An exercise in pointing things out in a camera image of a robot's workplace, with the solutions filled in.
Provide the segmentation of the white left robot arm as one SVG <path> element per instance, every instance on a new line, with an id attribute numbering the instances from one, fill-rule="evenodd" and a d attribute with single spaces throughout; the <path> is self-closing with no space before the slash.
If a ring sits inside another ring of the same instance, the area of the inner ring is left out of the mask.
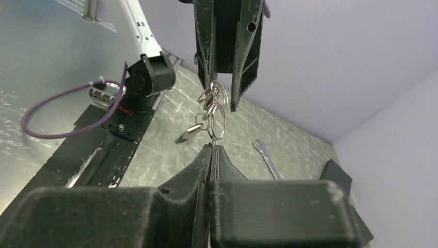
<path id="1" fill-rule="evenodd" d="M 205 90 L 219 73 L 231 74 L 230 109 L 257 78 L 265 1 L 191 1 L 198 77 Z M 127 92 L 122 105 L 142 113 L 150 96 L 175 83 L 168 55 L 155 39 L 139 1 L 99 1 L 126 49 Z"/>

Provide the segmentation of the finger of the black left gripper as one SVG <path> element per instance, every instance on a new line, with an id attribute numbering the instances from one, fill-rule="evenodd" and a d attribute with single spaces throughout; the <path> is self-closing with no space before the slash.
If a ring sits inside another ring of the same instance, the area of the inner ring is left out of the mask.
<path id="1" fill-rule="evenodd" d="M 242 95 L 257 78 L 264 9 L 264 1 L 240 3 L 230 97 L 230 109 L 233 112 L 237 110 Z"/>
<path id="2" fill-rule="evenodd" d="M 216 16 L 214 0 L 194 0 L 198 77 L 204 89 L 217 79 Z"/>

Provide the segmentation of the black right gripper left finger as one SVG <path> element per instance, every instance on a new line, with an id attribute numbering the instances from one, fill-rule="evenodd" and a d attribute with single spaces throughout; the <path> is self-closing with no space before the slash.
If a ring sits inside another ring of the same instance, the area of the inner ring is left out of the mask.
<path id="1" fill-rule="evenodd" d="M 158 188 L 38 188 L 19 204 L 1 247 L 207 247 L 207 191 L 212 156 Z"/>

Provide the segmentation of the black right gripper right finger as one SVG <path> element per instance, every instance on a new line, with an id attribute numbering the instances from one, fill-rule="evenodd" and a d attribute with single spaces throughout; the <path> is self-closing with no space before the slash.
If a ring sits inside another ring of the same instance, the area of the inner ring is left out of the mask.
<path id="1" fill-rule="evenodd" d="M 374 236 L 329 180 L 250 180 L 214 147 L 212 247 L 367 247 Z"/>

